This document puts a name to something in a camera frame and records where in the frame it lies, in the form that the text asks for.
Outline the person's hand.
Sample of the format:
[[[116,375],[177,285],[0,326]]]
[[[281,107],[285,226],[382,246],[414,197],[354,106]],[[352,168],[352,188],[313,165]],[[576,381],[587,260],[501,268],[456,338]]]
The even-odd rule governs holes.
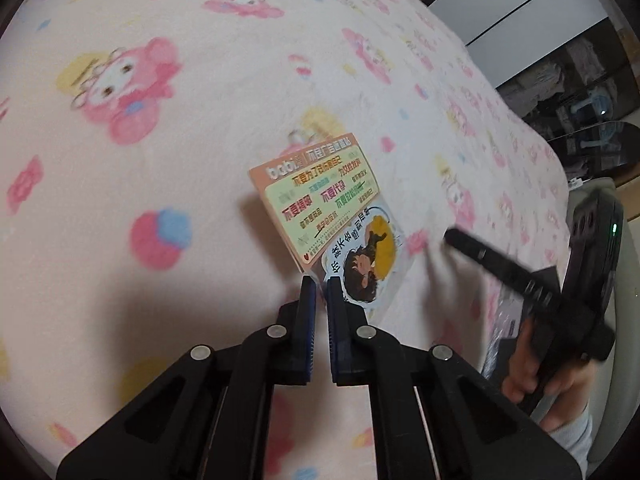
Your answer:
[[[502,393],[515,404],[521,403],[526,393],[534,392],[537,387],[539,361],[530,344],[533,328],[530,318],[523,322],[501,387]],[[597,370],[595,362],[573,361],[549,380],[544,394],[554,402],[539,423],[543,430],[551,432],[578,419],[587,408]]]

